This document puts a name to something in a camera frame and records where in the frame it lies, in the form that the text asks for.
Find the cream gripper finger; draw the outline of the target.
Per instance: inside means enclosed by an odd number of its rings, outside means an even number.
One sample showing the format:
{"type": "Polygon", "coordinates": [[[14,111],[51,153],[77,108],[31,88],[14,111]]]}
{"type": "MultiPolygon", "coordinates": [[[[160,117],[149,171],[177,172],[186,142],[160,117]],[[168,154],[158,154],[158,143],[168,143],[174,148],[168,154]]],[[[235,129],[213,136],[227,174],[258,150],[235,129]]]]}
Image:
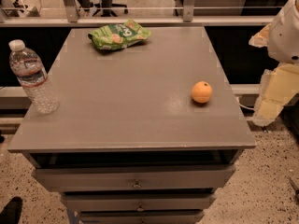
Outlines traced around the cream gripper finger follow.
{"type": "Polygon", "coordinates": [[[265,69],[260,81],[259,96],[252,121],[268,126],[284,106],[299,92],[299,64],[280,63],[273,71],[265,69]]]}
{"type": "Polygon", "coordinates": [[[256,48],[267,47],[270,26],[271,24],[265,25],[265,27],[262,30],[260,30],[257,34],[253,35],[249,40],[249,44],[256,48]]]}

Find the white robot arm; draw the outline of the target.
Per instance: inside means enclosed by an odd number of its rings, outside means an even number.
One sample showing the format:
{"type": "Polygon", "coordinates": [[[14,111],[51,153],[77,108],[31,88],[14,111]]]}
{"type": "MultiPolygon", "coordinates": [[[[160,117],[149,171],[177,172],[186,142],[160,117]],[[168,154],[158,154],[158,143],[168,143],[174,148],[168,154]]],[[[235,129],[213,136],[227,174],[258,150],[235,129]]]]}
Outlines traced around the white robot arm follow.
{"type": "Polygon", "coordinates": [[[278,61],[277,68],[262,74],[252,117],[255,125],[268,126],[299,92],[299,0],[288,0],[249,44],[266,47],[268,56],[278,61]]]}

